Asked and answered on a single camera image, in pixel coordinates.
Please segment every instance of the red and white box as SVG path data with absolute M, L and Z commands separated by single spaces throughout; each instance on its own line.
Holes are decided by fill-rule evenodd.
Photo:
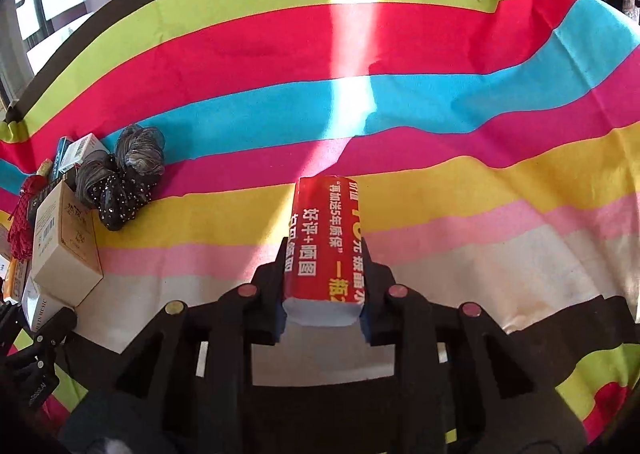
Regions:
M 300 178 L 284 268 L 287 320 L 349 326 L 364 299 L 358 184 L 338 176 Z

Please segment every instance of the screw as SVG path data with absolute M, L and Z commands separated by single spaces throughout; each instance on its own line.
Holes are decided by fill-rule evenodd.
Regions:
M 394 284 L 388 292 L 391 297 L 396 299 L 402 299 L 409 294 L 409 290 L 404 284 Z
M 258 287 L 255 284 L 241 284 L 238 286 L 238 295 L 240 297 L 253 297 L 258 293 Z
M 465 302 L 462 305 L 462 313 L 467 317 L 479 317 L 482 315 L 482 308 L 475 302 Z
M 172 300 L 164 306 L 164 311 L 169 315 L 178 315 L 178 313 L 182 313 L 183 310 L 184 303 L 180 300 Z

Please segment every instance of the colorful striped fabric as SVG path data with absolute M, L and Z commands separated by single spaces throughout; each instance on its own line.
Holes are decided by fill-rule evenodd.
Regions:
M 249 280 L 316 174 L 357 178 L 374 260 L 434 302 L 508 332 L 601 295 L 637 319 L 640 31 L 603 3 L 153 0 L 96 35 L 0 125 L 0 224 L 60 136 L 166 137 L 156 201 L 95 219 L 83 337 L 120 352 L 167 301 Z M 592 440 L 640 345 L 588 353 L 558 391 Z

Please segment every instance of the barcode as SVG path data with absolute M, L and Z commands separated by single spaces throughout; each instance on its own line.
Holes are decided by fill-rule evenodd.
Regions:
M 49 235 L 49 232 L 51 231 L 55 223 L 56 223 L 56 218 L 55 217 L 51 218 L 51 221 L 44 229 L 44 234 L 42 236 L 43 239 L 47 239 L 47 236 Z

